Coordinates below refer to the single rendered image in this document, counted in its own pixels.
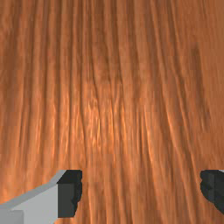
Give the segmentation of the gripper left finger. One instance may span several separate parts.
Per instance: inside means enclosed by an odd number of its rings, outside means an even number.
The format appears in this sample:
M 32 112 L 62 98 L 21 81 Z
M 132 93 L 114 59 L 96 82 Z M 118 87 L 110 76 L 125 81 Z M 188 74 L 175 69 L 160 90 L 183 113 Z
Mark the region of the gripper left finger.
M 73 218 L 82 195 L 82 171 L 60 170 L 46 184 L 0 204 L 0 224 L 54 224 Z

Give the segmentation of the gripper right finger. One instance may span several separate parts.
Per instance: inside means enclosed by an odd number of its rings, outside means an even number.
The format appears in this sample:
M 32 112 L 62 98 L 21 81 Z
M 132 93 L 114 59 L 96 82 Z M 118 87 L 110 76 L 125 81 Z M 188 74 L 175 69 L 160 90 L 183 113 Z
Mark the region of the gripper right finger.
M 203 196 L 224 214 L 224 170 L 204 170 L 200 178 Z

